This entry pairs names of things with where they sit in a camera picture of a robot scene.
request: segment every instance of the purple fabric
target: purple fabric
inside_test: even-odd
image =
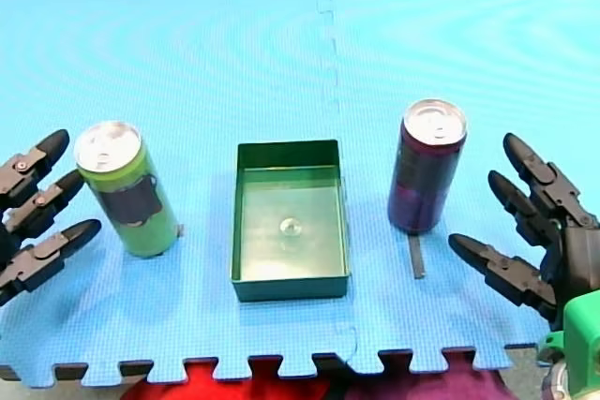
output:
[[[396,359],[384,377],[354,383],[345,400],[517,400],[497,371],[474,370],[463,353],[444,356],[448,370],[427,375],[410,374],[408,360]]]

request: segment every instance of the can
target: can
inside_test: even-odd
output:
[[[466,117],[451,103],[425,99],[406,110],[388,200],[395,227],[421,233],[438,224],[466,138]]]
[[[171,247],[179,226],[134,126],[118,121],[91,126],[75,142],[75,160],[130,254],[150,258]]]

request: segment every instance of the red fabric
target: red fabric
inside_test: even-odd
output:
[[[410,358],[391,359],[391,374],[359,380],[346,400],[517,400],[497,371],[474,370],[468,354],[444,356],[448,370],[431,375],[409,374]]]
[[[217,382],[212,364],[187,367],[188,382],[157,385],[142,381],[121,400],[322,400],[329,382],[323,378],[279,379],[277,363],[252,366],[252,379]]]

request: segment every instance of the blue foam mat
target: blue foam mat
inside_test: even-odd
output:
[[[120,382],[119,363],[152,360],[149,380],[249,377],[248,357],[280,355],[286,377],[313,354],[361,373],[380,351],[411,350],[414,371],[443,370],[445,348],[504,367],[505,346],[547,331],[533,311],[486,288],[445,243],[471,234],[532,263],[488,192],[511,171],[514,131],[553,157],[592,210],[598,162],[600,6],[595,0],[0,0],[0,155],[66,127],[118,118],[146,137],[186,236],[163,257],[125,254],[85,190],[55,230],[101,217],[96,240],[34,294],[0,310],[0,365],[29,386],[87,363],[83,384]],[[385,217],[402,111],[441,96],[470,122],[444,218],[412,279],[405,239]],[[352,282],[344,299],[239,304],[228,278],[236,144],[337,138],[347,190]],[[574,151],[574,143],[581,145]],[[53,173],[70,170],[66,155]]]

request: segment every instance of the purple can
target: purple can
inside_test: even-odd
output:
[[[438,224],[466,138],[466,117],[451,103],[426,99],[406,110],[388,201],[395,227],[421,233]]]

